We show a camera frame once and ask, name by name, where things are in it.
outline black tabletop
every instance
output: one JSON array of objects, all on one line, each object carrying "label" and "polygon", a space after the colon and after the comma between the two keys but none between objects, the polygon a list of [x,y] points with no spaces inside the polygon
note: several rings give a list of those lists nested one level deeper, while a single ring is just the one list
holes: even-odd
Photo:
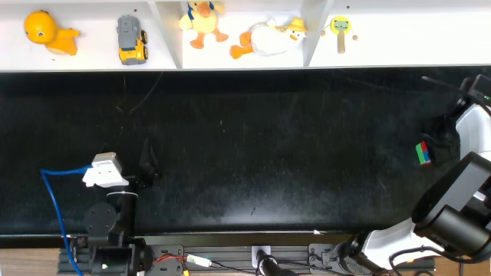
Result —
[{"label": "black tabletop", "polygon": [[[458,98],[420,77],[481,70],[163,73],[150,95],[160,73],[0,75],[0,235],[59,233],[39,169],[86,166],[105,145],[131,173],[146,138],[163,178],[140,192],[138,235],[391,226],[453,165],[419,166],[422,122]],[[83,233],[105,191],[49,180]]]}]

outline duck beak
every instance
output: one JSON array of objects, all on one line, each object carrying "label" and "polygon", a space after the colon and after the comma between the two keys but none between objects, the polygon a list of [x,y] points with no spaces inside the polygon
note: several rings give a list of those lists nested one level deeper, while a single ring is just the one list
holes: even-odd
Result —
[{"label": "duck beak", "polygon": [[198,5],[198,13],[204,18],[209,17],[209,14],[212,12],[212,9],[209,8],[209,2],[203,2]]}]

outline rubik's cube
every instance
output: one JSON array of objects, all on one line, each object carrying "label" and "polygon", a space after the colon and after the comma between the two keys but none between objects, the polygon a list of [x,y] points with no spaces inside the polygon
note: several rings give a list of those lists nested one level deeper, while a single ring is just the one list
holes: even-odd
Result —
[{"label": "rubik's cube", "polygon": [[431,163],[430,154],[428,152],[428,146],[426,142],[421,142],[416,145],[417,157],[420,159],[420,165],[426,165]]}]

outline black wheel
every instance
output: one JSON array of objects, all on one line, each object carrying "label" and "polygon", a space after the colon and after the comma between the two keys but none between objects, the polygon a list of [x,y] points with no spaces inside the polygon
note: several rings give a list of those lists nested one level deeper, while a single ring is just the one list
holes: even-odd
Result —
[{"label": "black wheel", "polygon": [[144,30],[141,30],[141,41],[144,44],[146,44],[148,42],[147,32]]},{"label": "black wheel", "polygon": [[143,57],[145,58],[145,60],[148,59],[148,49],[147,49],[147,46],[143,46]]}]

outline yellow and gray toy truck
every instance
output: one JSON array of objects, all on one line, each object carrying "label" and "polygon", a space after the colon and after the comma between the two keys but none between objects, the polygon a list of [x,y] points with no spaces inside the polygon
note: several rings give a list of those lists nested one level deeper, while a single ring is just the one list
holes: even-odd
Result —
[{"label": "yellow and gray toy truck", "polygon": [[141,29],[140,22],[131,15],[117,19],[117,43],[120,47],[120,59],[124,65],[144,64],[148,59],[147,33]]}]

